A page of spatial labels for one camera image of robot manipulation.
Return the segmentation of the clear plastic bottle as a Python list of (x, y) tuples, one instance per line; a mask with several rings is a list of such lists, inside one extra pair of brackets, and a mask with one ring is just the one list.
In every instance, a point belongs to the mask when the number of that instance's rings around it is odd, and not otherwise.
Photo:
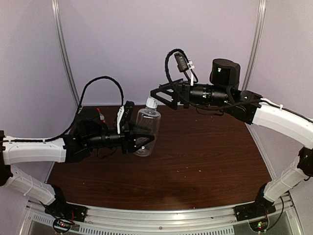
[(146, 105), (145, 108), (142, 108), (137, 112), (135, 123), (137, 127), (140, 127), (139, 129), (137, 128), (137, 131), (154, 136), (153, 141), (141, 146), (135, 152), (137, 156), (148, 157), (152, 154), (158, 136), (160, 120), (161, 114), (157, 111), (157, 105)]

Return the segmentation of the red-label cola bottle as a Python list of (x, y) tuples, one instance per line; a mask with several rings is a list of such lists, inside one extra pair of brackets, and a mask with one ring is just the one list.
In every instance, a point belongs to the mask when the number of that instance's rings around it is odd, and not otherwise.
[(104, 124), (106, 124), (106, 119), (105, 116), (101, 113), (101, 110), (99, 108), (97, 108), (97, 111), (99, 113), (99, 117), (100, 117), (100, 121)]

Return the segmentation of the white bottle cap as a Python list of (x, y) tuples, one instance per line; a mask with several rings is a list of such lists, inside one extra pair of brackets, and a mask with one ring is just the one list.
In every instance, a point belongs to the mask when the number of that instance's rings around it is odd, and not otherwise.
[(156, 109), (158, 106), (158, 100), (153, 97), (148, 97), (146, 101), (146, 107)]

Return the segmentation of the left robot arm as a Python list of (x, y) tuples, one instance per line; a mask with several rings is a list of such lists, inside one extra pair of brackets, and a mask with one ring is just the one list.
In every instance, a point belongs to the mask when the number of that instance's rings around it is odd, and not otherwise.
[(134, 153), (155, 140), (146, 127), (130, 121), (132, 111), (122, 106), (117, 125), (109, 128), (98, 109), (82, 108), (73, 121), (74, 131), (50, 139), (21, 139), (0, 132), (0, 185), (12, 187), (25, 196), (41, 202), (59, 217), (70, 213), (62, 190), (45, 184), (14, 166), (26, 162), (77, 163), (90, 156), (93, 150), (121, 148)]

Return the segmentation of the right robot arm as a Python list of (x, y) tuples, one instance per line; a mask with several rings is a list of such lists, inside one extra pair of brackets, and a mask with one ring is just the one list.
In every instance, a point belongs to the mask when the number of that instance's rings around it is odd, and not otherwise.
[(313, 121), (277, 105), (251, 91), (240, 91), (240, 65), (228, 59), (214, 59), (210, 84), (199, 84), (191, 79), (160, 85), (150, 95), (172, 108), (178, 104), (184, 108), (220, 111), (249, 125), (263, 126), (279, 132), (303, 144), (294, 162), (281, 176), (262, 186), (251, 204), (251, 212), (261, 216), (282, 194), (302, 180), (313, 175)]

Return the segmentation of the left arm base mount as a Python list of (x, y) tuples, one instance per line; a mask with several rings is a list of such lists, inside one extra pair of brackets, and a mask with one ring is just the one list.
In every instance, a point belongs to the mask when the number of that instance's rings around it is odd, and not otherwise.
[(63, 191), (58, 186), (52, 185), (52, 188), (55, 192), (55, 200), (50, 205), (42, 205), (45, 208), (45, 213), (50, 214), (54, 218), (52, 223), (53, 230), (57, 234), (64, 234), (75, 225), (75, 221), (85, 221), (88, 208), (68, 203)]

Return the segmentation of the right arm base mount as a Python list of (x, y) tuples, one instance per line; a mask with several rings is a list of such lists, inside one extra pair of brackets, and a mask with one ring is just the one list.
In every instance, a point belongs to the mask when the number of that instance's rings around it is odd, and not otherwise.
[(265, 186), (260, 187), (254, 202), (234, 207), (237, 222), (248, 220), (253, 232), (264, 232), (268, 229), (268, 216), (276, 212), (274, 203), (264, 198)]

